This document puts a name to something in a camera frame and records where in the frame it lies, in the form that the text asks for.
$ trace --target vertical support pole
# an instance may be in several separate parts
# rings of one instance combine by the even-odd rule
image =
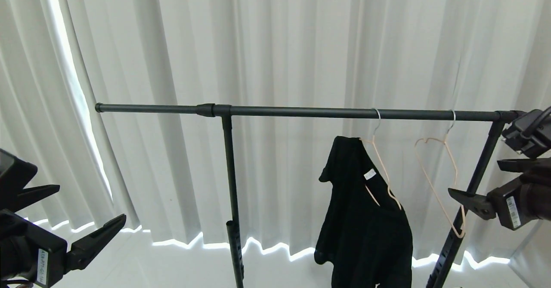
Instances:
[[[480,185],[480,182],[482,181],[482,176],[484,176],[484,172],[486,171],[486,167],[488,167],[490,158],[492,158],[492,153],[494,152],[495,146],[498,143],[501,132],[505,127],[505,123],[506,122],[504,121],[495,121],[494,123],[492,123],[492,127],[490,127],[490,131],[488,132],[486,144],[484,145],[484,149],[482,149],[482,153],[480,154],[477,166],[474,169],[471,182],[469,183],[469,187],[467,188],[468,193],[476,193],[478,185]],[[455,220],[453,220],[453,226],[455,227],[455,229],[457,229],[457,231],[461,231],[462,224],[463,222],[461,210],[459,210],[457,211]],[[446,242],[444,243],[444,246],[442,247],[442,251],[440,252],[438,261],[434,266],[433,274],[429,276],[427,288],[443,287],[444,281],[448,276],[449,270],[451,269],[451,266],[453,264],[453,261],[455,260],[457,252],[459,251],[459,247],[461,246],[462,241],[462,238],[457,237],[457,235],[453,233],[453,230],[449,229],[448,237],[446,239]]]
[[[241,253],[241,234],[239,231],[238,191],[235,180],[234,141],[232,138],[232,116],[222,115],[222,129],[224,130],[224,145],[226,146],[226,165],[228,166],[228,183],[230,186],[230,205],[232,206],[232,220],[226,223],[230,253],[234,265],[235,284],[243,288],[244,266]]]

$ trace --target empty hanger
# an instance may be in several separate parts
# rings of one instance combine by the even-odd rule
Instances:
[[[431,189],[433,190],[434,195],[436,196],[436,199],[438,200],[438,203],[440,204],[440,207],[442,208],[442,211],[446,215],[446,218],[447,218],[449,224],[451,225],[451,229],[453,229],[453,232],[455,233],[455,235],[457,237],[463,238],[465,236],[465,225],[466,225],[465,208],[463,207],[463,205],[460,206],[461,217],[462,217],[463,221],[462,221],[462,225],[461,225],[461,233],[459,233],[459,232],[457,232],[457,229],[455,229],[455,227],[453,226],[453,222],[452,222],[451,218],[449,217],[448,213],[446,212],[446,209],[444,208],[442,200],[439,198],[438,194],[436,193],[436,190],[433,186],[433,183],[431,182],[431,180],[429,178],[429,175],[427,174],[427,171],[425,170],[425,166],[423,166],[423,163],[421,162],[421,158],[419,157],[419,153],[417,152],[417,143],[419,143],[420,141],[428,143],[429,141],[432,140],[432,141],[437,141],[437,142],[442,143],[446,147],[446,152],[448,153],[449,158],[451,159],[451,162],[453,164],[453,169],[455,170],[455,176],[453,178],[453,186],[452,186],[452,188],[455,188],[455,186],[457,185],[457,175],[458,175],[457,165],[455,163],[455,160],[453,159],[453,155],[451,154],[451,150],[449,150],[449,146],[447,144],[447,137],[448,137],[449,131],[451,130],[453,125],[455,125],[455,120],[456,120],[455,111],[452,110],[452,112],[453,112],[453,122],[452,122],[451,126],[447,129],[446,135],[444,136],[443,139],[435,139],[434,137],[429,137],[429,138],[426,138],[426,139],[418,139],[417,142],[415,142],[415,145],[413,146],[413,149],[415,150],[415,156],[417,157],[417,161],[419,162],[419,165],[421,166],[421,169],[423,170],[423,174],[425,174],[425,177],[427,178],[427,181],[429,182],[429,185],[430,185]]]
[[[386,175],[386,179],[387,179],[387,192],[388,192],[388,196],[390,196],[394,201],[396,201],[396,204],[398,204],[398,207],[400,208],[400,210],[402,209],[402,205],[400,204],[400,202],[398,201],[398,199],[392,194],[392,192],[390,191],[390,177],[388,177],[388,173],[386,172],[386,167],[384,167],[384,163],[382,163],[382,159],[381,159],[381,156],[379,155],[378,153],[378,150],[377,150],[377,145],[375,144],[375,133],[377,132],[377,129],[378,127],[381,125],[381,114],[379,113],[378,109],[374,108],[375,111],[377,111],[377,114],[378,114],[378,123],[377,123],[377,127],[375,127],[374,131],[373,131],[373,137],[371,138],[371,140],[366,140],[365,142],[366,143],[369,143],[371,145],[373,145],[373,149],[375,149],[375,153],[377,154],[377,158],[382,166],[382,170],[384,171],[384,174]],[[365,188],[368,190],[370,196],[373,198],[373,200],[375,201],[375,203],[377,203],[378,206],[380,206],[380,204],[377,202],[376,198],[373,196],[373,194],[371,193],[371,191],[369,190],[368,186],[365,185]]]

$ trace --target curtain fold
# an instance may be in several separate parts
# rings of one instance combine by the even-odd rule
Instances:
[[[529,110],[551,102],[550,0],[59,1],[71,21],[71,50],[79,51],[73,58],[85,68],[78,80],[89,108],[97,101]],[[116,207],[135,209],[156,241],[189,243],[200,231],[205,243],[226,241],[231,216],[219,119],[119,113],[92,119],[105,126],[95,134],[101,157],[120,171],[108,176],[120,192]],[[254,237],[264,247],[287,243],[291,254],[314,246],[331,195],[317,178],[332,139],[370,139],[378,121],[233,119],[242,239]],[[443,137],[450,125],[382,121],[376,133],[417,258],[439,252],[449,225],[413,144]],[[489,127],[458,121],[450,131],[457,188],[468,186]],[[454,214],[445,150],[429,144],[420,153]],[[511,156],[498,146],[480,192],[513,177],[495,164]],[[462,249],[477,260],[509,257],[529,229],[507,231],[470,215]]]
[[[20,215],[51,226],[106,223],[114,206],[49,0],[0,0],[0,21],[0,147],[38,166],[30,186],[61,186]]]

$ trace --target black metal rod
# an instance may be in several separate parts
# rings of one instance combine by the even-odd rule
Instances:
[[[312,117],[312,118],[362,118],[376,119],[374,109],[354,108],[307,108],[307,107],[256,107],[256,106],[229,106],[230,115],[234,116],[269,116],[269,117]],[[172,105],[126,105],[126,104],[96,104],[99,113],[110,111],[120,113],[175,113],[205,115],[205,108],[209,108],[211,115],[218,114],[214,104],[197,106]],[[404,110],[379,109],[382,119],[404,119],[420,121],[452,121],[451,110]],[[455,111],[457,121],[513,121],[518,117],[515,111]]]
[[[473,176],[471,178],[471,181],[469,182],[469,186],[467,187],[468,193],[476,193],[478,186],[482,181],[482,177],[484,176],[484,172],[486,171],[486,167],[488,167],[490,158],[492,158],[492,153],[494,152],[495,146],[499,141],[501,132],[505,127],[505,123],[506,122],[504,121],[497,121],[492,123],[492,127],[490,127],[490,131],[488,132],[486,144],[484,145],[484,149],[482,149],[480,159],[478,159],[477,166],[474,169]],[[462,224],[463,219],[461,216],[461,210],[458,210],[455,216],[455,220],[453,220],[453,226],[455,227],[455,229],[457,229],[457,231],[461,231]],[[449,274],[449,270],[452,267],[453,261],[457,256],[459,247],[461,246],[462,242],[463,239],[457,237],[453,229],[449,229],[448,237],[442,247],[442,251],[440,252],[438,261],[434,266],[433,273],[431,274],[431,276],[429,276],[427,288],[443,287],[443,284]]]
[[[222,116],[222,129],[224,130],[224,145],[226,147],[226,165],[228,167],[228,184],[230,186],[230,206],[232,208],[232,220],[226,223],[234,266],[235,284],[243,287],[244,267],[241,252],[241,232],[239,228],[238,190],[235,178],[234,141],[232,138],[232,116]]]

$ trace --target black t-shirt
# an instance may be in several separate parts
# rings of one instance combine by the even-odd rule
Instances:
[[[337,136],[319,180],[330,181],[333,190],[314,259],[333,263],[331,286],[410,288],[411,228],[403,208],[388,196],[387,184],[362,141]]]

